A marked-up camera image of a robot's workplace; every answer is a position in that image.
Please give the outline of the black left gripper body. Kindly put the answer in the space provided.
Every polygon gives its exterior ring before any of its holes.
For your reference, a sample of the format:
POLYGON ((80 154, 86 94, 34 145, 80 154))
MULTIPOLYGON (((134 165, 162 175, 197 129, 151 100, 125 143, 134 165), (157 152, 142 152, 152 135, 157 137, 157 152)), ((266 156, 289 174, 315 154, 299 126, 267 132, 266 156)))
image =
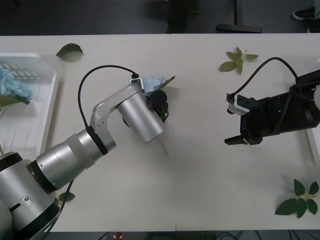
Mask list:
POLYGON ((149 105, 164 123, 169 116, 169 104, 166 102, 163 105, 152 105, 151 103, 149 105))

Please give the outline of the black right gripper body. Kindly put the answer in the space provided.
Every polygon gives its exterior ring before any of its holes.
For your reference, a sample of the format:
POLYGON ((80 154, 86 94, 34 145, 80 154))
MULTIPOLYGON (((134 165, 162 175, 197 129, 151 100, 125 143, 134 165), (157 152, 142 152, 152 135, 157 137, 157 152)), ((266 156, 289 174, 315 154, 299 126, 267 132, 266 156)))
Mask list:
POLYGON ((297 93, 283 93, 259 101, 240 120, 240 144, 258 145, 263 138, 317 126, 314 102, 297 93))

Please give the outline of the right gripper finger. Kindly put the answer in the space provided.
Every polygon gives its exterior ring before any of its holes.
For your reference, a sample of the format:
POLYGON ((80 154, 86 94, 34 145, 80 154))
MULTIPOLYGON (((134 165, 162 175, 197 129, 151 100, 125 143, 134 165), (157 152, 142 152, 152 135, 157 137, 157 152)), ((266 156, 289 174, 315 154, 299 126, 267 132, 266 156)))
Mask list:
POLYGON ((224 140, 224 142, 229 146, 250 144, 243 135, 237 135, 234 137, 227 138, 224 140))

